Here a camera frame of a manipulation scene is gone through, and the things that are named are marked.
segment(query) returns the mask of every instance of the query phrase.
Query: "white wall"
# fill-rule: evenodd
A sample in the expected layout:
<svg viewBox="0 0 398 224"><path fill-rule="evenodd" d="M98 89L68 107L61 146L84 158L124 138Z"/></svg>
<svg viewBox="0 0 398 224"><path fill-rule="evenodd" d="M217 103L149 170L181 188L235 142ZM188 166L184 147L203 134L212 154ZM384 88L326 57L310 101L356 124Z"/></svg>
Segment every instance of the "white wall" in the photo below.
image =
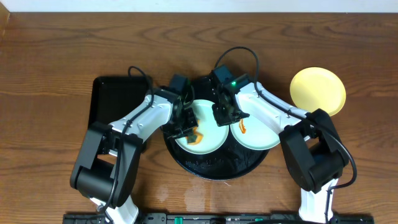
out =
<svg viewBox="0 0 398 224"><path fill-rule="evenodd" d="M0 0L11 12L398 12L398 0Z"/></svg>

